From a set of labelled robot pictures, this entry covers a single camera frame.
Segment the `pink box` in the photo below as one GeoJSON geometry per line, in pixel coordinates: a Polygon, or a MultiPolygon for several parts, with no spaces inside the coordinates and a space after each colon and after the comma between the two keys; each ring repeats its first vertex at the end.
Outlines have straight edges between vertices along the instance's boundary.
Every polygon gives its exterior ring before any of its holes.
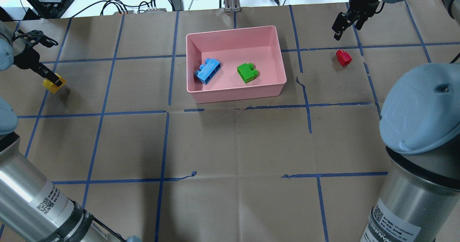
{"type": "Polygon", "coordinates": [[[197,103],[278,96],[286,83],[278,34],[274,26],[200,32],[187,35],[187,91],[197,103]],[[193,73],[206,58],[221,68],[207,85],[193,73]],[[253,63],[259,76],[245,84],[236,68],[253,63]]]}

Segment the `blue tape grid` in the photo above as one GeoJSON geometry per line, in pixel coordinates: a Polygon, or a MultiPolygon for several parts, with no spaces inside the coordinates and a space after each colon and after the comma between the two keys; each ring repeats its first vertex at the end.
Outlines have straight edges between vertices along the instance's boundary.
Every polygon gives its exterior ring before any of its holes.
{"type": "MultiPolygon", "coordinates": [[[[416,24],[415,24],[414,18],[413,18],[412,14],[411,14],[409,5],[407,3],[406,3],[406,7],[407,7],[407,11],[409,13],[409,16],[411,18],[411,21],[412,21],[412,23],[414,25],[414,28],[415,28],[415,30],[417,32],[417,35],[419,36],[420,44],[363,46],[363,45],[361,45],[361,42],[359,40],[358,32],[353,27],[353,30],[354,30],[355,36],[356,36],[356,40],[358,42],[358,46],[352,46],[352,47],[315,47],[315,48],[308,48],[308,49],[302,48],[301,49],[299,47],[299,40],[298,40],[298,36],[297,36],[297,29],[296,29],[296,25],[295,25],[294,13],[293,13],[293,10],[292,10],[292,6],[289,5],[289,12],[291,14],[291,19],[292,19],[292,23],[293,23],[294,37],[295,37],[295,40],[296,40],[297,49],[285,49],[285,50],[281,50],[281,52],[297,52],[298,60],[299,60],[300,73],[303,73],[302,60],[301,60],[301,57],[300,57],[300,52],[301,51],[314,51],[314,50],[325,50],[325,49],[359,49],[361,54],[363,54],[363,49],[374,49],[374,48],[385,48],[385,47],[423,47],[424,51],[425,51],[425,54],[427,55],[427,60],[430,62],[431,59],[430,59],[429,54],[427,52],[426,46],[460,45],[460,42],[440,42],[440,43],[431,43],[431,44],[424,43],[423,39],[421,37],[421,34],[420,34],[416,24]]],[[[234,14],[234,28],[237,27],[237,16],[236,15],[237,14],[235,13],[234,14]]],[[[43,63],[44,64],[54,64],[53,71],[55,71],[56,67],[57,67],[57,64],[60,64],[60,63],[112,61],[110,78],[109,78],[107,89],[106,89],[106,96],[105,96],[105,101],[104,101],[104,106],[103,106],[102,112],[100,114],[41,115],[42,111],[43,111],[45,101],[46,101],[46,97],[48,95],[48,91],[46,91],[45,95],[44,95],[44,98],[43,98],[43,101],[41,103],[41,107],[40,107],[40,110],[38,112],[38,115],[19,116],[20,119],[26,119],[26,118],[36,119],[36,122],[35,122],[35,125],[33,127],[33,131],[32,131],[30,140],[28,142],[28,146],[27,146],[25,156],[27,157],[28,152],[30,151],[30,145],[31,145],[31,143],[33,141],[33,137],[34,137],[34,134],[36,132],[36,128],[37,128],[39,119],[41,119],[41,118],[87,117],[87,116],[99,116],[99,117],[101,117],[100,122],[99,122],[98,132],[97,132],[97,138],[96,138],[95,145],[94,145],[91,168],[88,171],[87,180],[56,181],[54,183],[56,183],[56,184],[85,184],[85,185],[87,185],[86,188],[85,188],[85,198],[84,198],[84,203],[83,204],[85,204],[86,199],[87,199],[87,190],[88,190],[89,184],[94,184],[94,183],[144,183],[144,182],[158,182],[158,183],[160,183],[158,206],[157,206],[157,216],[156,216],[157,221],[156,221],[156,230],[155,230],[155,242],[157,242],[158,241],[158,233],[159,233],[159,223],[160,223],[160,212],[161,212],[161,199],[162,199],[163,183],[164,182],[174,182],[174,181],[182,180],[184,178],[193,177],[197,173],[192,172],[191,175],[183,177],[183,178],[164,178],[164,168],[165,168],[165,164],[166,164],[166,145],[167,145],[167,135],[168,135],[167,131],[168,131],[168,127],[169,127],[169,114],[166,111],[120,111],[120,112],[115,112],[115,113],[105,113],[105,104],[107,102],[107,95],[108,95],[108,91],[110,89],[110,79],[111,79],[111,76],[112,76],[112,73],[113,73],[113,65],[114,65],[116,60],[136,60],[136,59],[155,59],[155,58],[171,58],[170,90],[169,90],[169,94],[168,94],[168,96],[169,96],[168,97],[169,98],[168,103],[171,104],[171,92],[172,92],[171,87],[172,87],[173,78],[174,78],[174,59],[176,57],[185,57],[185,54],[179,54],[179,55],[176,54],[176,41],[177,41],[177,28],[178,28],[178,23],[179,23],[179,12],[177,12],[177,14],[176,14],[176,24],[175,24],[175,29],[174,29],[174,45],[173,45],[173,53],[172,53],[172,55],[116,58],[116,51],[117,51],[117,47],[118,47],[119,42],[120,42],[120,34],[121,34],[121,31],[122,31],[122,24],[123,24],[123,21],[124,21],[124,16],[123,16],[122,17],[122,22],[121,22],[121,25],[120,25],[120,32],[119,32],[119,35],[118,35],[118,38],[117,38],[117,45],[116,45],[116,48],[115,48],[115,53],[114,53],[114,56],[112,58],[102,58],[102,59],[93,59],[93,60],[63,60],[63,61],[61,61],[61,60],[59,60],[59,58],[61,56],[61,52],[62,52],[62,48],[64,46],[65,39],[66,39],[67,34],[69,32],[71,21],[72,21],[72,19],[69,19],[69,23],[67,25],[66,32],[65,32],[63,40],[61,42],[61,47],[59,49],[59,53],[58,53],[58,56],[56,58],[56,61],[47,61],[47,62],[43,62],[43,63]],[[92,166],[93,166],[93,163],[94,163],[94,156],[95,156],[95,152],[96,152],[96,149],[97,149],[97,141],[98,141],[98,138],[99,138],[100,128],[102,126],[103,116],[104,115],[123,115],[123,114],[166,114],[165,137],[164,137],[164,144],[163,144],[163,160],[162,160],[162,165],[161,165],[161,177],[160,178],[90,180],[91,173],[92,173],[92,166]]],[[[18,24],[17,24],[16,31],[19,28],[19,25],[20,25],[20,22],[18,22],[18,24]]],[[[380,107],[379,107],[379,104],[378,104],[378,101],[377,101],[375,90],[373,88],[373,83],[372,83],[372,79],[370,77],[369,69],[368,69],[366,64],[364,64],[364,66],[366,68],[366,73],[368,74],[369,84],[370,84],[371,89],[373,91],[373,96],[374,96],[374,100],[375,100],[374,102],[375,102],[375,105],[376,105],[376,107],[378,109],[378,113],[380,114],[380,107]]],[[[249,106],[249,107],[247,107],[245,109],[249,110],[249,109],[303,108],[303,107],[305,107],[305,108],[307,108],[307,115],[308,115],[308,120],[309,120],[309,131],[311,132],[311,120],[309,118],[309,111],[308,111],[308,108],[310,108],[310,107],[314,107],[314,106],[358,106],[358,105],[370,105],[371,104],[370,102],[352,102],[352,103],[338,103],[338,104],[329,104],[329,103],[308,104],[308,101],[307,101],[308,98],[306,97],[305,91],[304,91],[304,97],[305,97],[305,104],[304,105],[279,105],[279,106],[256,106],[256,107],[249,106]]],[[[203,108],[199,108],[199,109],[184,109],[185,112],[203,111],[203,110],[204,110],[203,108]]],[[[320,207],[321,207],[322,222],[323,222],[323,228],[324,228],[324,236],[325,236],[326,241],[328,241],[327,222],[326,222],[326,216],[324,214],[324,202],[323,202],[323,199],[322,199],[322,190],[321,190],[320,178],[325,178],[325,177],[350,177],[350,176],[383,176],[383,175],[386,175],[386,174],[387,174],[386,172],[296,174],[296,175],[290,175],[290,176],[284,175],[281,178],[316,178],[317,179],[318,196],[319,196],[320,207]]],[[[1,234],[3,232],[3,229],[4,229],[4,225],[2,225],[1,228],[0,228],[0,238],[1,238],[1,234]]]]}

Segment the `label sticker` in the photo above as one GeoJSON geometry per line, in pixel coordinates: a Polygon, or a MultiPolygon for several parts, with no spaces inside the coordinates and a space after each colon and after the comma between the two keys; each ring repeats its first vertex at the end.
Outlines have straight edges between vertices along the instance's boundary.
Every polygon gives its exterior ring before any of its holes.
{"type": "Polygon", "coordinates": [[[96,231],[97,233],[99,233],[103,238],[105,238],[105,240],[107,240],[107,241],[109,240],[109,237],[107,236],[107,234],[105,234],[105,233],[102,231],[102,229],[99,228],[99,226],[97,226],[94,222],[91,223],[91,226],[92,226],[93,229],[95,229],[95,231],[96,231]]]}
{"type": "Polygon", "coordinates": [[[369,216],[361,242],[414,242],[419,232],[420,227],[393,214],[379,199],[369,216]]]}
{"type": "Polygon", "coordinates": [[[54,221],[64,210],[67,200],[67,197],[51,181],[47,180],[45,186],[33,198],[29,206],[39,211],[50,221],[54,221]]]}

